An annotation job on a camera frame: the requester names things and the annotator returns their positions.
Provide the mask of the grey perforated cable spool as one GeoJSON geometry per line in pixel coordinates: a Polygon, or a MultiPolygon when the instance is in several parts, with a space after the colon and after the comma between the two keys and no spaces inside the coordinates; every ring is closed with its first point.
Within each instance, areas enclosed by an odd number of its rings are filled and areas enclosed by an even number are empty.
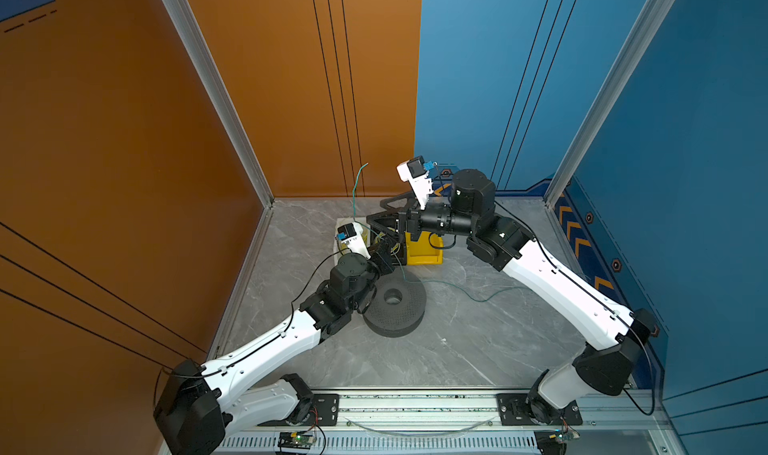
{"type": "Polygon", "coordinates": [[[427,302],[421,280],[407,280],[395,273],[380,278],[376,294],[363,314],[366,325],[376,334],[400,338],[421,324],[427,302]]]}

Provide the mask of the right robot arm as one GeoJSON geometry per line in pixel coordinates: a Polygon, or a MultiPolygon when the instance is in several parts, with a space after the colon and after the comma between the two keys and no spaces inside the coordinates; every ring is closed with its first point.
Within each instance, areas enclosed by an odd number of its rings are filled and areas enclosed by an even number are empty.
{"type": "Polygon", "coordinates": [[[544,248],[538,235],[495,199],[496,186],[482,172],[464,169],[451,181],[448,201],[433,194],[421,160],[401,164],[410,186],[367,216],[375,234],[399,246],[430,235],[463,236],[468,250],[495,270],[524,284],[562,315],[585,340],[584,351],[554,370],[544,371],[525,399],[528,418],[540,425],[563,421],[566,409],[584,395],[625,392],[637,363],[648,360],[647,343],[658,329],[653,315],[611,300],[544,248]]]}

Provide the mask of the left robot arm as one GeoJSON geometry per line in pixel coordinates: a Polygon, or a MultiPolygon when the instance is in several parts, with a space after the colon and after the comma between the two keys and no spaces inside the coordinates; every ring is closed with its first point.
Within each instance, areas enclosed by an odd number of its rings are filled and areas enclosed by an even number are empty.
{"type": "Polygon", "coordinates": [[[220,358],[187,359],[168,370],[153,418],[169,451],[210,454],[246,427],[304,421],[312,392],[301,377],[289,374],[263,389],[256,383],[364,313],[377,281],[394,269],[394,251],[394,242],[383,238],[365,255],[341,256],[328,279],[273,329],[220,358]]]}

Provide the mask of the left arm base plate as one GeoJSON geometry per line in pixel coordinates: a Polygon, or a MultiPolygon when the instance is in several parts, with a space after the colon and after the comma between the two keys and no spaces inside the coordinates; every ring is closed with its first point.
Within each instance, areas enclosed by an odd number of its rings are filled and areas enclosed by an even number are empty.
{"type": "Polygon", "coordinates": [[[321,427],[336,426],[339,415],[340,396],[338,393],[315,393],[312,401],[301,408],[297,415],[287,420],[271,420],[259,427],[306,426],[318,423],[321,427]]]}

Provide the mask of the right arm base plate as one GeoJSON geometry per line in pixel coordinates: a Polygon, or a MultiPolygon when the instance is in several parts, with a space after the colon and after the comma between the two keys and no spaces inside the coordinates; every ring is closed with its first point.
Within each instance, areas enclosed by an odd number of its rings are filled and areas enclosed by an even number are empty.
{"type": "Polygon", "coordinates": [[[529,400],[523,393],[500,393],[496,395],[497,408],[503,426],[542,425],[555,426],[565,422],[568,426],[583,424],[580,407],[575,401],[565,408],[550,406],[541,397],[529,400]]]}

